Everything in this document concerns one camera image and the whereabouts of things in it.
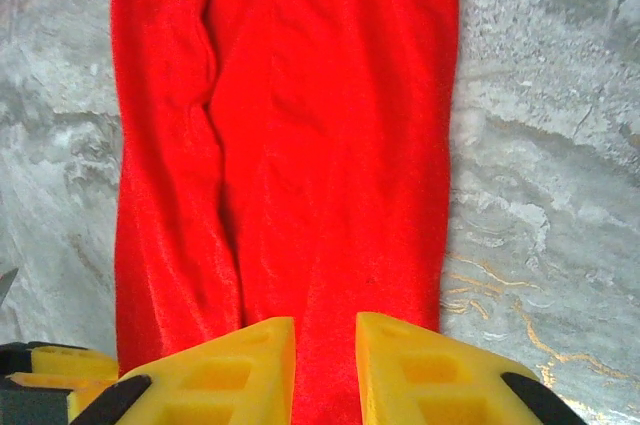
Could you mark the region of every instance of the red velvet cloth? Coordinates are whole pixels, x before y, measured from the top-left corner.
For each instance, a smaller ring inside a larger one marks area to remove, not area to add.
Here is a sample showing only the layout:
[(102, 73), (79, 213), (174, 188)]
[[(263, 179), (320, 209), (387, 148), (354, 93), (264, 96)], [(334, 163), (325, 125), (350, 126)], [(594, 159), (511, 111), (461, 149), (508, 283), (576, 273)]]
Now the red velvet cloth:
[(361, 423), (355, 316), (438, 328), (458, 0), (112, 0), (123, 372), (273, 316)]

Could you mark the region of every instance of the red fabric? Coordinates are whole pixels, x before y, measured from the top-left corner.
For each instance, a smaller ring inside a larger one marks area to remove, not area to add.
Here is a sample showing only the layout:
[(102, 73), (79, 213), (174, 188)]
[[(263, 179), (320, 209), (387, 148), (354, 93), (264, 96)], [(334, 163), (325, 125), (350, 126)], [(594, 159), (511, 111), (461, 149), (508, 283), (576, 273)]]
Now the red fabric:
[(355, 316), (438, 328), (458, 0), (112, 0), (123, 371), (273, 316), (294, 423), (361, 422)]

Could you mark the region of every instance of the marble surface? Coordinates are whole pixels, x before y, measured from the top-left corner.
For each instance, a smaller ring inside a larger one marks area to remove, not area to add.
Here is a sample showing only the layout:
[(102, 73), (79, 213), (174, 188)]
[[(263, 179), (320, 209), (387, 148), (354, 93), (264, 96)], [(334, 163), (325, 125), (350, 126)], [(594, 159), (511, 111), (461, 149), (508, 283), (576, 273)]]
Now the marble surface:
[[(463, 0), (444, 329), (640, 423), (637, 0)], [(108, 0), (0, 0), (0, 342), (114, 353)]]

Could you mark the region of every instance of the stone surface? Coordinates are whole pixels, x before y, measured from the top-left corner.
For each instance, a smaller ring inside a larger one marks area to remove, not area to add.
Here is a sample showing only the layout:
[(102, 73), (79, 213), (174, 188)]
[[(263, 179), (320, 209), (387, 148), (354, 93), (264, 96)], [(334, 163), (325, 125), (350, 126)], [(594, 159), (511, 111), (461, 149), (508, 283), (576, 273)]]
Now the stone surface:
[[(640, 423), (638, 0), (463, 0), (445, 332)], [(0, 0), (0, 343), (114, 354), (108, 0)]]

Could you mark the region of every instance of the yellow plastic object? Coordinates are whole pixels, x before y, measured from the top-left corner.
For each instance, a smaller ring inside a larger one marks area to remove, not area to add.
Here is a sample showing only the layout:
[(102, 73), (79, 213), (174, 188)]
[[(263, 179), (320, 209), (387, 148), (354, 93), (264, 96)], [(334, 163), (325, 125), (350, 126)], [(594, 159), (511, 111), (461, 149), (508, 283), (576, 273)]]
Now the yellow plastic object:
[(69, 422), (76, 418), (98, 395), (113, 385), (116, 380), (101, 380), (64, 375), (14, 373), (8, 377), (17, 385), (29, 388), (70, 390), (67, 395)]
[(132, 370), (151, 386), (118, 425), (288, 425), (293, 319), (271, 318)]
[(364, 425), (540, 425), (500, 377), (533, 372), (401, 320), (358, 314), (356, 361)]
[(33, 373), (117, 380), (118, 362), (96, 350), (47, 345), (31, 351)]

